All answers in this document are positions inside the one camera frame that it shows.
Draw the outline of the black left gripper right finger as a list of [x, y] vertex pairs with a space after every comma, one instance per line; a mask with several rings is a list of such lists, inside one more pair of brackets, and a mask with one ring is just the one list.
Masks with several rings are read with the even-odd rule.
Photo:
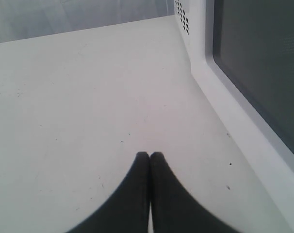
[[161, 152], [150, 156], [150, 184], [155, 233], [231, 232], [231, 226], [206, 210], [188, 193]]

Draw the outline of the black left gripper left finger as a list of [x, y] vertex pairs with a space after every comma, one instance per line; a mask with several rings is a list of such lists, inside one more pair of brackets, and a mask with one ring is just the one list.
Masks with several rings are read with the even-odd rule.
[[150, 157], [138, 152], [111, 196], [71, 233], [147, 233], [150, 208]]

